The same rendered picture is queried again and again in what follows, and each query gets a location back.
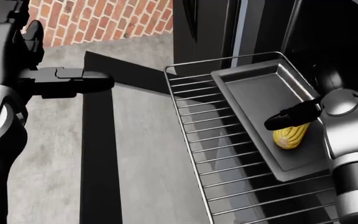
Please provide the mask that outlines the black oven body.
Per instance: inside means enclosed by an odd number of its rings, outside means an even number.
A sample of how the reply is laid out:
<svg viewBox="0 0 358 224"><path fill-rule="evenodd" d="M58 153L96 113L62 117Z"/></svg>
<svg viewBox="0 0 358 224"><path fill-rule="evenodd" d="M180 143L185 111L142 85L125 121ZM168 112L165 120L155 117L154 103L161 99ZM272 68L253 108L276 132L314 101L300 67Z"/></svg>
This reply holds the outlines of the black oven body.
<svg viewBox="0 0 358 224"><path fill-rule="evenodd" d="M336 72L358 91L358 0L173 0L177 74L277 54L311 83Z"/></svg>

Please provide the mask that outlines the dark metal baking tray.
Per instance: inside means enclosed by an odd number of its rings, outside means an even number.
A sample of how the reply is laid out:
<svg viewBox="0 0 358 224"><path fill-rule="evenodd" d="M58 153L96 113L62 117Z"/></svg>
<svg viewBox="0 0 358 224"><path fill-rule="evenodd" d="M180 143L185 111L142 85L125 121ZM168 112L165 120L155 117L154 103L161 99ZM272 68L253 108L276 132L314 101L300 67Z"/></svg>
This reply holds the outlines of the dark metal baking tray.
<svg viewBox="0 0 358 224"><path fill-rule="evenodd" d="M281 110L318 96L285 59L216 70L211 76L277 180L286 182L328 169L320 121L310 124L292 150L278 147L264 126Z"/></svg>

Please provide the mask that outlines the yellow corn cob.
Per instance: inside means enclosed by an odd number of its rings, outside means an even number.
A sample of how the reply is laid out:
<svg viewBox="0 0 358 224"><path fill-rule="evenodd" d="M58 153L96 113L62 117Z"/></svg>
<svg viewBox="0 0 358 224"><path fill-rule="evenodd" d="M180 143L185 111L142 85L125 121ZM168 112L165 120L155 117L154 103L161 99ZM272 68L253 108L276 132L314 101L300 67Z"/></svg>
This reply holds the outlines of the yellow corn cob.
<svg viewBox="0 0 358 224"><path fill-rule="evenodd" d="M310 123L300 126L291 126L273 131L274 143L282 149L294 149L301 143L303 136L307 132Z"/></svg>

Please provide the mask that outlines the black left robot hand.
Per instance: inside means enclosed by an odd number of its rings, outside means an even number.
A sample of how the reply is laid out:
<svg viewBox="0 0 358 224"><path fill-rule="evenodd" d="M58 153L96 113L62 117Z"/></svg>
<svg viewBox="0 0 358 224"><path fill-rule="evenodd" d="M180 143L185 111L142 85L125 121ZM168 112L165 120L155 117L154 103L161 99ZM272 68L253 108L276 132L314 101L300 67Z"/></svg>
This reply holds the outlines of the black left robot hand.
<svg viewBox="0 0 358 224"><path fill-rule="evenodd" d="M114 86L112 76L83 68L38 68L44 57L44 28L29 20L29 0L0 0L0 85L22 98L73 98Z"/></svg>

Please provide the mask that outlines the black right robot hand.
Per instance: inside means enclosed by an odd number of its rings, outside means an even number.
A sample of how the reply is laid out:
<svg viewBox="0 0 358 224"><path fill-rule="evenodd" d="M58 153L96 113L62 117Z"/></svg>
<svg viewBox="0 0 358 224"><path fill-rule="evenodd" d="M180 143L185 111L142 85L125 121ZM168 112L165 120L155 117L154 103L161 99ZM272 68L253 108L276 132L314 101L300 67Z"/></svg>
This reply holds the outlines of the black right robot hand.
<svg viewBox="0 0 358 224"><path fill-rule="evenodd" d="M291 108L281 110L278 114L267 119L264 126L267 130L281 130L289 127L301 126L317 120L321 114L319 104L322 97L306 100Z"/></svg>

